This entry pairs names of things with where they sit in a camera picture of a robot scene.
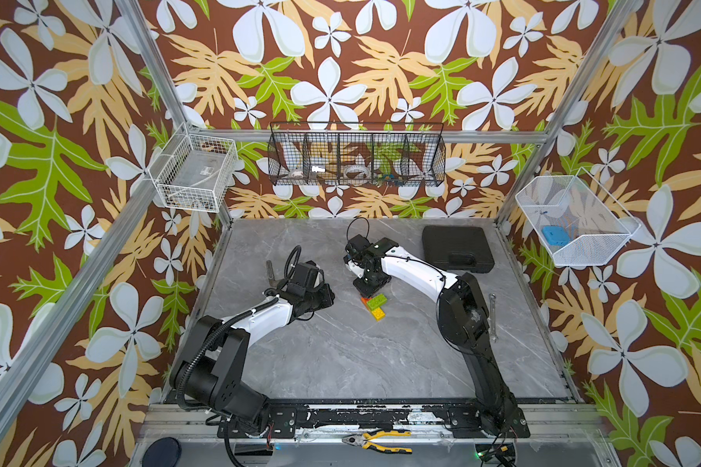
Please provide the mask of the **lime green lego brick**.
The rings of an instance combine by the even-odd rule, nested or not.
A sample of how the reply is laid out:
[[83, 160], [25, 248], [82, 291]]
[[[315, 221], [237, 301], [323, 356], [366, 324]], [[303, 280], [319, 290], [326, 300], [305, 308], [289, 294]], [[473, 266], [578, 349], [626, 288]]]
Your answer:
[[373, 311], [374, 309], [381, 309], [381, 307], [383, 307], [383, 305], [385, 305], [386, 303], [387, 297], [384, 294], [379, 294], [370, 299], [367, 299], [365, 305], [370, 311]]

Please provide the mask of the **yellow lego brick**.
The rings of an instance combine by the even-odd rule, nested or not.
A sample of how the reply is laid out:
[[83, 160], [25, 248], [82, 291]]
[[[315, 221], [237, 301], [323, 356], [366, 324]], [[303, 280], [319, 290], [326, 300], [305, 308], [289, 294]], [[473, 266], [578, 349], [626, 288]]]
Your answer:
[[377, 320], [381, 321], [386, 317], [385, 311], [381, 309], [380, 307], [377, 307], [377, 309], [372, 309], [371, 315]]

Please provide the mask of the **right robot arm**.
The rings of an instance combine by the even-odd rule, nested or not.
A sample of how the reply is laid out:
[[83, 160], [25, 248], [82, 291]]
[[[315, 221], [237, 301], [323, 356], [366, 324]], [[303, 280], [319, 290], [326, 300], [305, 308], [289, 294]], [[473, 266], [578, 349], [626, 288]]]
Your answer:
[[356, 276], [354, 287], [364, 298], [372, 298], [397, 278], [432, 299], [440, 335], [469, 369], [482, 430], [493, 436], [531, 436], [494, 356], [490, 313], [475, 276], [441, 270], [387, 237], [372, 243], [355, 235], [346, 244], [344, 263]]

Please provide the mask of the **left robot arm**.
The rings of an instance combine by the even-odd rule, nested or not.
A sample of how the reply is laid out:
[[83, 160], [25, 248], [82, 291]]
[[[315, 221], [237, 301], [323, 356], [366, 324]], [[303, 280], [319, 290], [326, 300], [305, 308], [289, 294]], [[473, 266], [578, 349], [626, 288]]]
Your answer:
[[171, 370], [176, 404], [185, 411], [231, 416], [251, 431], [268, 424], [269, 398], [243, 382], [247, 350], [268, 334], [328, 309], [335, 295], [313, 261], [284, 272], [254, 307], [229, 318], [200, 318]]

